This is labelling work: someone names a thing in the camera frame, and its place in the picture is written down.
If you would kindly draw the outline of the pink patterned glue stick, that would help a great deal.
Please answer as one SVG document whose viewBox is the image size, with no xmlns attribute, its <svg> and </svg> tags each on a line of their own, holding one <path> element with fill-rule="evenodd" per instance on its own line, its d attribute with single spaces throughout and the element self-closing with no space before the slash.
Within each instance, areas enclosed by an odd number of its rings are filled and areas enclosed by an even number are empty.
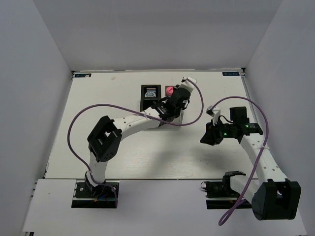
<svg viewBox="0 0 315 236">
<path fill-rule="evenodd" d="M 174 88 L 173 87 L 167 87 L 165 89 L 165 95 L 168 96 L 168 97 L 170 97 L 173 94 L 173 92 L 174 92 Z"/>
</svg>

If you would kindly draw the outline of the blue patterned glue stick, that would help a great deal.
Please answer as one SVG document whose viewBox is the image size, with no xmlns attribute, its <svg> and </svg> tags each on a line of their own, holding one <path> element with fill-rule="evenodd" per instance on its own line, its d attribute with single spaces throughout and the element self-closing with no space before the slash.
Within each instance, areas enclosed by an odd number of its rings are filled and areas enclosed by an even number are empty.
<svg viewBox="0 0 315 236">
<path fill-rule="evenodd" d="M 156 98 L 157 91 L 155 89 L 147 89 L 144 93 L 145 98 Z"/>
</svg>

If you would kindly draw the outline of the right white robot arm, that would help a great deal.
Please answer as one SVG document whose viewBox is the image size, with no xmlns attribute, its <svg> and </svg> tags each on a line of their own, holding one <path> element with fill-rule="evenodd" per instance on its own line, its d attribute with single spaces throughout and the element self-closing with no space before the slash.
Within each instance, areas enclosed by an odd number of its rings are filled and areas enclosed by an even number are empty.
<svg viewBox="0 0 315 236">
<path fill-rule="evenodd" d="M 292 220 L 295 218 L 301 195 L 298 182 L 290 181 L 264 145 L 259 124 L 251 123 L 246 107 L 230 108 L 230 123 L 223 123 L 221 110 L 210 106 L 212 119 L 206 124 L 202 144 L 218 145 L 223 139 L 236 139 L 255 167 L 258 183 L 251 182 L 243 198 L 252 206 L 258 220 Z"/>
</svg>

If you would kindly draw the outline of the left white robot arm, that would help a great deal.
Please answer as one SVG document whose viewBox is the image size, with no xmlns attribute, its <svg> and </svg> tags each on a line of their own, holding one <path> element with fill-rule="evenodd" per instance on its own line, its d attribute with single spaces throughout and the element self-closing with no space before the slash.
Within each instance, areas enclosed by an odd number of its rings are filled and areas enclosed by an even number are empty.
<svg viewBox="0 0 315 236">
<path fill-rule="evenodd" d="M 103 193 L 108 161 L 118 152 L 120 142 L 140 131 L 158 128 L 178 118 L 189 102 L 192 89 L 179 87 L 170 97 L 141 112 L 124 118 L 102 117 L 89 134 L 90 170 L 85 174 L 85 186 L 92 196 Z"/>
</svg>

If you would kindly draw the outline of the white two-slot container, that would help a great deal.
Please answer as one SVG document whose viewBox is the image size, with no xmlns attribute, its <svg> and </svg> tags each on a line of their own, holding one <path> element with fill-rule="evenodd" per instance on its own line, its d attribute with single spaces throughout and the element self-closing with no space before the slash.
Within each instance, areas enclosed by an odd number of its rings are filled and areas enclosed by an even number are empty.
<svg viewBox="0 0 315 236">
<path fill-rule="evenodd" d="M 167 87 L 173 87 L 173 88 L 174 88 L 174 91 L 175 91 L 175 90 L 179 87 L 179 85 L 175 85 L 175 86 L 165 86 L 165 89 L 166 89 Z M 182 122 L 183 122 L 183 115 L 184 115 L 184 112 L 181 111 L 180 115 L 179 115 L 177 118 L 174 118 L 174 119 L 173 119 L 172 123 L 174 123 L 174 124 L 182 124 Z"/>
</svg>

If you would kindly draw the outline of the black two-slot container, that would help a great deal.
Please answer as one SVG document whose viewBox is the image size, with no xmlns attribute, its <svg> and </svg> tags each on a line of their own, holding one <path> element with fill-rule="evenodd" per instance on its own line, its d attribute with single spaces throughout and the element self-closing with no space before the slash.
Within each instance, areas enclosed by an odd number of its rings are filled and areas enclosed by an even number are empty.
<svg viewBox="0 0 315 236">
<path fill-rule="evenodd" d="M 144 93 L 147 89 L 155 89 L 157 91 L 156 98 L 145 98 Z M 144 111 L 151 107 L 154 103 L 157 103 L 161 99 L 161 85 L 142 85 L 141 97 L 140 97 L 140 111 Z"/>
</svg>

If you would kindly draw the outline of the right blue table label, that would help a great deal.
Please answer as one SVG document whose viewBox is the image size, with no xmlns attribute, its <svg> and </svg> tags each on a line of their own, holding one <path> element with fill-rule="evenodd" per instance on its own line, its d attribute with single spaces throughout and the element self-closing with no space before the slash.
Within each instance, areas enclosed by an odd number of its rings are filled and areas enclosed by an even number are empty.
<svg viewBox="0 0 315 236">
<path fill-rule="evenodd" d="M 223 76 L 240 76 L 239 72 L 222 72 Z"/>
</svg>

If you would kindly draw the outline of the blue table label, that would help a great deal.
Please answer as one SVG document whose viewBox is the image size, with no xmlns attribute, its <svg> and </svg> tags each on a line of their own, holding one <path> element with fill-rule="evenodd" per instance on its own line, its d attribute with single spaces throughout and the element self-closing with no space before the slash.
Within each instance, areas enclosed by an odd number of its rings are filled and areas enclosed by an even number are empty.
<svg viewBox="0 0 315 236">
<path fill-rule="evenodd" d="M 76 73 L 76 74 L 74 74 L 75 78 L 89 78 L 91 76 L 92 76 L 91 73 Z"/>
<path fill-rule="evenodd" d="M 223 76 L 240 76 L 239 72 L 222 72 Z"/>
</svg>

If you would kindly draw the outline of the left blue table label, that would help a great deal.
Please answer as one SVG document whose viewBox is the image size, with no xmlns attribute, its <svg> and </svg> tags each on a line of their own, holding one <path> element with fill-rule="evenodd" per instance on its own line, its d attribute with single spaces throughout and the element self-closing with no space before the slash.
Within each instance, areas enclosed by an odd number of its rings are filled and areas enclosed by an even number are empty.
<svg viewBox="0 0 315 236">
<path fill-rule="evenodd" d="M 92 76 L 91 73 L 76 73 L 76 74 L 74 74 L 75 78 L 89 78 L 91 76 Z"/>
</svg>

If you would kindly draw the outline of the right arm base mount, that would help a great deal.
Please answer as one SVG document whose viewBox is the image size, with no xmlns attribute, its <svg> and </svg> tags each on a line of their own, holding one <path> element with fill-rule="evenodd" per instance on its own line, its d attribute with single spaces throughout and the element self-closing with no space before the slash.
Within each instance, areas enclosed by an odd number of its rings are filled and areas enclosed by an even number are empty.
<svg viewBox="0 0 315 236">
<path fill-rule="evenodd" d="M 246 176 L 241 171 L 226 172 L 221 181 L 203 181 L 200 188 L 206 193 L 206 208 L 208 210 L 230 209 L 236 203 L 240 194 L 230 187 L 230 180 L 235 176 Z"/>
</svg>

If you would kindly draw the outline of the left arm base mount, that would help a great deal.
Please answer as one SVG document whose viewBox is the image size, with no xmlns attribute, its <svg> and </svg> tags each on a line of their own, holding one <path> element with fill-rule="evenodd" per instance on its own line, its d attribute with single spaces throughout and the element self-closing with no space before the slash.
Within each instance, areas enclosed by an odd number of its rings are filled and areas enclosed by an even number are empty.
<svg viewBox="0 0 315 236">
<path fill-rule="evenodd" d="M 92 193 L 85 182 L 76 182 L 71 207 L 72 208 L 117 208 L 115 194 L 110 187 L 101 186 L 96 193 Z"/>
</svg>

